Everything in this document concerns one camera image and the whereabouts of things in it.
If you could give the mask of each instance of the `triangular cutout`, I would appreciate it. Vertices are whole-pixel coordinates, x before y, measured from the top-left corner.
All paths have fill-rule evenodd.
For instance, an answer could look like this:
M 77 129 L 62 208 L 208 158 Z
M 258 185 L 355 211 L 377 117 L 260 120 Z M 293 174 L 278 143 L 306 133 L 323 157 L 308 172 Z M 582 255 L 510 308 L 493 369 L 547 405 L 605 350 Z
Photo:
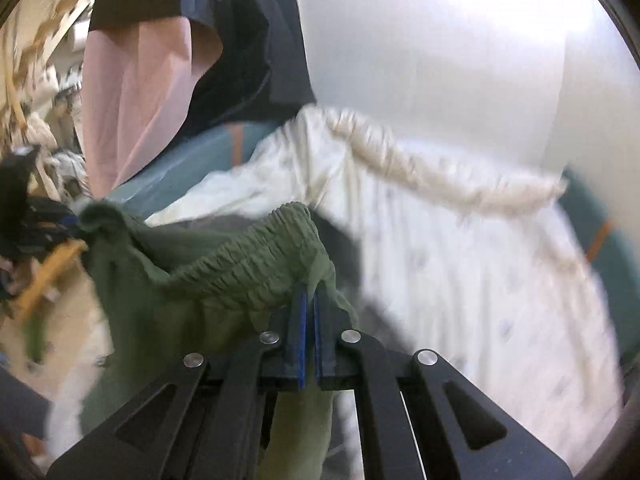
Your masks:
M 177 389 L 175 384 L 164 386 L 116 430 L 116 437 L 140 451 L 147 450 L 158 434 Z
M 477 451 L 507 436 L 507 429 L 456 383 L 445 383 L 444 393 L 471 449 Z

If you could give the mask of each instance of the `silver rivet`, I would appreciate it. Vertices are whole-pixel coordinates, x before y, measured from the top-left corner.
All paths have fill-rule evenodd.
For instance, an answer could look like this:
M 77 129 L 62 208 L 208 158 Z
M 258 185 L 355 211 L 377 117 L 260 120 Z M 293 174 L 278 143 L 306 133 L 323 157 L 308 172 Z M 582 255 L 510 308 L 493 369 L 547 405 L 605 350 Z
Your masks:
M 262 332 L 260 334 L 260 342 L 264 345 L 273 345 L 280 341 L 280 335 L 277 332 Z
M 438 362 L 438 355 L 431 350 L 423 350 L 418 354 L 418 361 L 423 365 L 433 366 Z
M 362 336 L 357 330 L 345 330 L 340 337 L 345 343 L 357 343 Z
M 193 354 L 185 355 L 182 362 L 187 368 L 197 368 L 204 362 L 204 357 L 202 357 L 202 354 L 194 352 Z

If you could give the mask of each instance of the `orange stripe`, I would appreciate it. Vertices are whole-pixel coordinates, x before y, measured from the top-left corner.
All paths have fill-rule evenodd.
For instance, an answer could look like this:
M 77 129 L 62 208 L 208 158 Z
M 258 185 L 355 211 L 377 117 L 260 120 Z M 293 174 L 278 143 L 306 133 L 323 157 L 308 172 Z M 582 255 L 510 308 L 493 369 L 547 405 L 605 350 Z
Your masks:
M 593 242 L 591 242 L 591 245 L 587 250 L 586 256 L 589 262 L 592 262 L 593 260 L 596 259 L 596 256 L 598 256 L 598 253 L 602 248 L 602 244 L 604 243 L 604 240 L 606 240 L 607 236 L 609 236 L 612 229 L 613 229 L 613 225 L 610 224 L 608 220 L 605 220 L 602 223 L 602 225 L 600 226 L 600 229 L 598 229 L 595 236 L 593 237 Z
M 231 156 L 231 165 L 240 166 L 240 164 L 242 164 L 242 123 L 228 124 L 226 127 L 229 128 L 231 141 L 234 144 Z

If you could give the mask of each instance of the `white garment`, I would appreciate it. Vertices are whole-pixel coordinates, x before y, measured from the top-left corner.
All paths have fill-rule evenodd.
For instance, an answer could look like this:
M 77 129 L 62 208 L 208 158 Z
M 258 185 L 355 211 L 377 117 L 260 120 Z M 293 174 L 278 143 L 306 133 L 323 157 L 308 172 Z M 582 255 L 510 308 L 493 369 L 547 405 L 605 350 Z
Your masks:
M 577 472 L 620 414 L 606 299 L 556 197 L 558 176 L 410 155 L 388 129 L 305 107 L 251 160 L 148 219 L 263 216 L 297 200 L 358 241 L 362 288 L 404 343 L 432 348 Z M 353 397 L 341 394 L 354 478 Z

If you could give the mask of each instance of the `white cloth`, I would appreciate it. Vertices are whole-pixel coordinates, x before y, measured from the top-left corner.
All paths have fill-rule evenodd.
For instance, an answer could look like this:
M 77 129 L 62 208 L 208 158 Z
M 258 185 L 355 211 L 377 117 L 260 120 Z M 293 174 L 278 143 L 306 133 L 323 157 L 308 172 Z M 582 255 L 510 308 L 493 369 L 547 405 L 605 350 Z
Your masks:
M 360 243 L 364 295 L 404 343 L 439 352 L 577 472 L 620 413 L 622 381 L 562 190 L 558 176 L 410 155 L 353 112 L 308 106 L 148 223 L 318 209 Z M 361 478 L 353 397 L 339 411 Z

